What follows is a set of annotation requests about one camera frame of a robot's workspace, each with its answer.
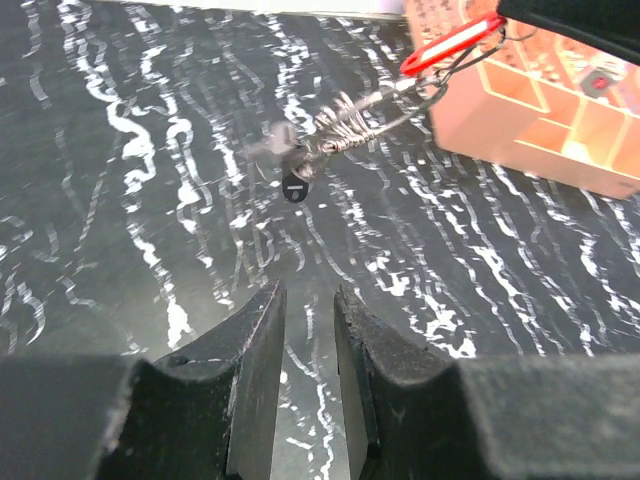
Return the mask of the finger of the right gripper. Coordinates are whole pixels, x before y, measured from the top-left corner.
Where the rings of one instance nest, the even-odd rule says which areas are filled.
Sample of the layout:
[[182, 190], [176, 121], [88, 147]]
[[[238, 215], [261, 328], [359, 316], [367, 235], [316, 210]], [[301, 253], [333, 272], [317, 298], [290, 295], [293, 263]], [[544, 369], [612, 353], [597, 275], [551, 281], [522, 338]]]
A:
[[497, 13], [639, 64], [639, 0], [501, 0]]

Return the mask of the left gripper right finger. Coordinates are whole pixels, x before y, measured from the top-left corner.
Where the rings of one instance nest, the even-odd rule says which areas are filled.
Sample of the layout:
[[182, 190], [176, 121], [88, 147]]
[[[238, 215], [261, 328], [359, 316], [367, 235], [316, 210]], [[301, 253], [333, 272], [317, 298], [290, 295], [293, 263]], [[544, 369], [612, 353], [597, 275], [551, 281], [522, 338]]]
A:
[[351, 478], [499, 478], [454, 361], [406, 339], [347, 286], [334, 296], [334, 331]]

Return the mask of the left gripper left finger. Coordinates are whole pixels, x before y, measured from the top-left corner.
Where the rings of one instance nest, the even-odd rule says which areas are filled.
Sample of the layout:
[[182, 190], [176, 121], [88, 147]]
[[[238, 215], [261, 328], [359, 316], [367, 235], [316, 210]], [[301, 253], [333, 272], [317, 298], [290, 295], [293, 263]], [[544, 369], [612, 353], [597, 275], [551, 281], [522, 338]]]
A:
[[269, 478], [286, 303], [271, 281], [196, 340], [134, 364], [98, 478]]

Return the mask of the red plastic key tag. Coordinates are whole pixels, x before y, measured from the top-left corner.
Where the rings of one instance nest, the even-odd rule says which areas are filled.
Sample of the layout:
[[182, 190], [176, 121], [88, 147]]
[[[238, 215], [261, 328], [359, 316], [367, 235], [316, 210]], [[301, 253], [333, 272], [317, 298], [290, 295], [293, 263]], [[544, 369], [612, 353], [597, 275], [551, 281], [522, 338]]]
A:
[[400, 66], [400, 73], [407, 77], [416, 77], [422, 71], [439, 63], [445, 58], [467, 49], [484, 40], [507, 22], [496, 12], [478, 17], [428, 44], [417, 48]]

